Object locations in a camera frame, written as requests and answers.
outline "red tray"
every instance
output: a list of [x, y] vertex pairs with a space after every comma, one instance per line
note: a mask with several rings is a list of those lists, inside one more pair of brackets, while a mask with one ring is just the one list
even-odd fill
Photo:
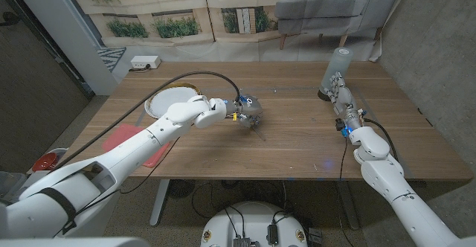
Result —
[[[113, 148], [122, 144], [125, 140], [131, 138], [132, 136], [138, 134], [144, 128], [136, 127], [130, 124], [121, 124], [111, 136], [109, 136], [103, 143], [103, 150], [108, 152]], [[161, 149], [158, 150], [154, 155], [152, 155], [146, 162], [142, 165], [147, 167], [154, 167], [157, 162], [160, 161], [161, 157], [164, 155], [165, 150], [169, 147], [170, 143], [165, 144]]]

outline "wooden table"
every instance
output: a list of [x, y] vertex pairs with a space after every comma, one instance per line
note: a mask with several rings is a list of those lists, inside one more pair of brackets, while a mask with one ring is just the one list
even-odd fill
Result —
[[[171, 77], [187, 71], [215, 71], [231, 78], [242, 94], [259, 98], [264, 108], [260, 131], [231, 119], [207, 129], [192, 127], [175, 145], [152, 176], [164, 179], [295, 179], [336, 180], [345, 140], [335, 130], [332, 105], [318, 98], [327, 62], [174, 62], [157, 70], [129, 73], [93, 117], [65, 156], [106, 128], [143, 96]], [[345, 77], [367, 118], [378, 121], [390, 134], [407, 179], [465, 181], [473, 174], [445, 139], [427, 122], [415, 105], [379, 65], [353, 62]], [[236, 93], [218, 77], [184, 78], [208, 98], [232, 99]], [[123, 123], [147, 127], [155, 121], [141, 106]], [[71, 162], [104, 153], [103, 136]], [[360, 165], [350, 146], [342, 176], [361, 180]], [[132, 176], [146, 176], [148, 167]]]

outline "robotic arm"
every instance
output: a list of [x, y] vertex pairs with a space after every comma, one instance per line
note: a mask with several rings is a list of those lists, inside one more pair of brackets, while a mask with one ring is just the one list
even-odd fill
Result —
[[337, 72], [332, 91], [325, 89], [335, 113], [344, 120], [344, 136], [353, 145], [356, 161], [366, 183], [387, 200], [417, 246], [450, 246], [460, 241], [443, 221], [415, 193], [404, 178], [402, 166], [390, 154], [387, 142], [368, 126], [363, 126], [362, 110]]
[[238, 114], [247, 127], [259, 123], [263, 109], [256, 98], [229, 101], [203, 95], [175, 103], [154, 124], [113, 150], [64, 166], [31, 185], [17, 203], [0, 208], [0, 238], [55, 237], [86, 224], [112, 198], [123, 181], [167, 142], [192, 125], [206, 128]]

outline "black cable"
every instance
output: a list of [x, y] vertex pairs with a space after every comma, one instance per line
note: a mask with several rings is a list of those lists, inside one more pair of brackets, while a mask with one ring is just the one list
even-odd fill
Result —
[[228, 211], [226, 210], [226, 208], [225, 208], [225, 213], [226, 213], [226, 215], [228, 216], [228, 218], [229, 218], [229, 220], [230, 220], [230, 222], [231, 222], [231, 225], [233, 226], [233, 229], [235, 230], [235, 237], [238, 238], [239, 235], [238, 235], [237, 229], [235, 228], [235, 225], [233, 224], [233, 221], [231, 221], [231, 217], [230, 217], [230, 215], [228, 214]]
[[165, 153], [164, 157], [162, 158], [162, 160], [160, 162], [157, 163], [157, 165], [154, 167], [154, 169], [152, 169], [152, 171], [149, 173], [149, 175], [139, 184], [137, 185], [137, 187], [134, 187], [133, 189], [129, 190], [129, 191], [126, 191], [126, 192], [122, 192], [120, 189], [118, 190], [114, 190], [113, 192], [107, 194], [106, 196], [104, 196], [102, 199], [98, 200], [97, 202], [95, 203], [92, 203], [90, 205], [87, 205], [85, 206], [84, 208], [82, 208], [81, 210], [79, 210], [78, 212], [76, 212], [76, 216], [80, 215], [82, 212], [88, 210], [89, 208], [95, 206], [96, 204], [102, 202], [104, 199], [107, 199], [109, 198], [111, 195], [115, 194], [116, 192], [120, 192], [121, 194], [128, 194], [128, 193], [131, 193], [132, 191], [138, 189], [151, 175], [152, 173], [154, 172], [155, 169], [157, 169], [157, 167], [159, 166], [159, 164], [165, 159], [165, 157], [167, 157], [167, 155], [169, 154], [169, 152], [172, 150], [173, 146], [176, 145], [177, 141], [179, 140], [180, 138], [177, 138], [177, 140], [175, 142], [173, 142], [173, 145], [169, 148], [169, 150], [167, 151], [167, 153]]
[[157, 68], [150, 68], [150, 64], [147, 64], [145, 68], [131, 68], [129, 69], [129, 72], [147, 72], [150, 69], [157, 69]]
[[[96, 204], [98, 204], [99, 202], [102, 202], [104, 199], [107, 199], [109, 198], [110, 196], [116, 194], [116, 192], [118, 192], [120, 190], [114, 190], [112, 191], [111, 193], [107, 194], [106, 196], [104, 196], [102, 199], [98, 200], [97, 202], [93, 203], [93, 204], [90, 204], [90, 205], [87, 205], [85, 206], [84, 208], [82, 208], [81, 210], [79, 210], [78, 212], [76, 212], [76, 214], [74, 215], [74, 218], [76, 218], [76, 216], [80, 215], [82, 212], [88, 210], [89, 208], [95, 206]], [[53, 237], [55, 237], [56, 235], [58, 235], [59, 232], [61, 232], [63, 230], [63, 228], [61, 228], [57, 233], [55, 233], [55, 235]]]
[[[344, 166], [344, 157], [345, 157], [345, 153], [347, 152], [347, 138], [345, 138], [345, 149], [344, 149], [344, 154], [342, 155], [342, 161], [341, 161], [341, 172], [339, 173], [339, 181], [342, 180], [342, 167]], [[347, 240], [347, 242], [352, 246], [354, 247], [354, 245], [350, 242], [349, 238], [347, 237], [347, 234], [345, 234], [345, 231], [344, 231], [344, 226], [342, 226], [342, 219], [341, 219], [341, 212], [340, 212], [340, 208], [341, 208], [341, 197], [339, 196], [339, 190], [337, 188], [337, 185], [335, 186], [335, 189], [337, 191], [337, 215], [339, 216], [339, 224], [341, 224], [341, 230], [342, 230], [342, 234], [344, 234], [344, 237], [345, 239]]]
[[118, 192], [118, 191], [120, 191], [120, 189], [114, 190], [114, 191], [112, 191], [111, 193], [109, 193], [109, 194], [107, 194], [106, 196], [104, 196], [102, 199], [98, 200], [97, 202], [85, 206], [83, 209], [79, 210], [79, 211], [76, 213], [76, 216], [80, 215], [82, 212], [88, 210], [89, 208], [95, 206], [95, 205], [98, 204], [99, 202], [102, 202], [104, 199], [109, 198], [111, 195], [115, 194], [115, 193]]
[[215, 208], [215, 206], [213, 205], [213, 185], [211, 183], [204, 183], [203, 185], [200, 185], [198, 188], [195, 189], [195, 191], [193, 192], [192, 194], [192, 208], [193, 210], [195, 211], [196, 214], [198, 214], [200, 217], [203, 217], [203, 218], [206, 218], [206, 219], [210, 219], [212, 218], [212, 216], [205, 216], [204, 214], [201, 214], [195, 207], [195, 203], [193, 202], [193, 199], [195, 198], [195, 194], [196, 192], [201, 189], [202, 187], [206, 186], [206, 185], [210, 185], [210, 200], [211, 200], [211, 206], [213, 208]]
[[82, 151], [84, 151], [86, 148], [91, 146], [95, 141], [97, 141], [99, 138], [101, 138], [103, 135], [105, 135], [109, 130], [114, 128], [116, 125], [118, 125], [124, 118], [126, 118], [128, 115], [130, 115], [134, 110], [136, 110], [140, 105], [142, 105], [147, 99], [151, 98], [155, 93], [161, 91], [165, 86], [175, 82], [176, 80], [179, 80], [183, 77], [191, 76], [191, 75], [196, 75], [196, 74], [208, 74], [208, 75], [213, 75], [217, 77], [221, 77], [222, 79], [228, 81], [237, 91], [237, 96], [235, 97], [235, 101], [239, 103], [239, 89], [237, 85], [227, 78], [226, 76], [221, 75], [220, 73], [212, 72], [212, 71], [192, 71], [192, 72], [187, 72], [183, 73], [182, 75], [179, 75], [177, 77], [174, 77], [171, 80], [168, 80], [166, 83], [162, 84], [158, 88], [156, 88], [154, 91], [152, 91], [150, 94], [148, 94], [146, 97], [142, 98], [137, 104], [135, 104], [131, 109], [129, 109], [124, 115], [120, 116], [114, 123], [109, 125], [107, 128], [105, 128], [102, 132], [100, 132], [98, 135], [96, 135], [93, 139], [91, 139], [88, 143], [86, 143], [84, 146], [76, 150], [73, 154], [71, 154], [69, 157], [65, 158], [63, 161], [61, 161], [51, 172], [54, 172], [55, 170], [60, 169], [63, 167], [65, 164], [67, 164], [70, 160], [72, 160], [74, 157], [76, 157], [78, 154], [80, 154]]
[[274, 221], [274, 218], [276, 217], [276, 215], [277, 215], [278, 213], [285, 213], [285, 212], [286, 212], [286, 211], [281, 210], [281, 211], [277, 211], [276, 213], [274, 213], [274, 214], [273, 214], [273, 219], [271, 220], [271, 223], [272, 223], [272, 224], [275, 224], [275, 223], [276, 223], [276, 221]]
[[154, 169], [152, 169], [149, 173], [149, 175], [139, 184], [137, 185], [137, 187], [134, 187], [133, 189], [129, 190], [129, 191], [121, 191], [120, 193], [121, 194], [128, 194], [128, 193], [131, 193], [132, 191], [138, 189], [151, 175], [152, 173], [154, 173], [155, 169], [157, 169], [157, 167], [161, 164], [161, 162], [165, 159], [165, 157], [167, 157], [167, 155], [169, 154], [169, 152], [172, 150], [173, 146], [175, 146], [177, 144], [177, 141], [179, 140], [180, 138], [177, 138], [177, 140], [175, 142], [173, 142], [172, 146], [169, 148], [169, 150], [167, 151], [167, 153], [165, 153], [164, 157], [162, 158], [162, 160], [160, 160], [157, 165], [154, 167]]
[[347, 153], [347, 138], [345, 138], [345, 149], [344, 149], [344, 154], [342, 155], [342, 160], [341, 160], [341, 172], [339, 173], [339, 181], [342, 180], [342, 168], [344, 167], [345, 153]]
[[246, 237], [245, 237], [245, 217], [243, 217], [243, 215], [241, 214], [241, 212], [238, 211], [235, 207], [230, 206], [230, 208], [232, 208], [233, 210], [237, 211], [238, 214], [241, 216], [241, 220], [242, 220], [242, 224], [243, 224], [243, 228], [242, 228], [241, 232], [242, 232], [243, 239], [244, 239], [244, 238], [246, 238]]
[[285, 218], [288, 218], [287, 216], [288, 216], [289, 214], [291, 214], [291, 213], [285, 213], [285, 214], [283, 215], [283, 217], [279, 218], [274, 224], [276, 225], [279, 221], [281, 221], [281, 220], [283, 220], [283, 219], [285, 219]]
[[383, 133], [384, 133], [385, 136], [387, 137], [387, 140], [388, 140], [388, 143], [390, 144], [390, 147], [392, 148], [393, 157], [396, 159], [396, 161], [398, 161], [399, 158], [398, 158], [397, 155], [396, 155], [395, 146], [393, 145], [392, 139], [391, 139], [390, 136], [388, 135], [387, 130], [385, 130], [385, 128], [384, 128], [382, 125], [380, 125], [380, 123], [378, 123], [378, 122], [376, 122], [376, 121], [374, 121], [374, 120], [364, 118], [364, 121], [365, 121], [365, 122], [370, 122], [370, 123], [372, 123], [372, 124], [377, 125], [377, 126], [380, 128], [380, 130], [383, 131]]

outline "electrical outlet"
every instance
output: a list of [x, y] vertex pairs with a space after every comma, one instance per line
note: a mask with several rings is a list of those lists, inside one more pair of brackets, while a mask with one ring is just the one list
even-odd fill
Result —
[[146, 68], [146, 65], [150, 65], [150, 68], [157, 68], [161, 59], [158, 56], [135, 56], [131, 63], [133, 68]]

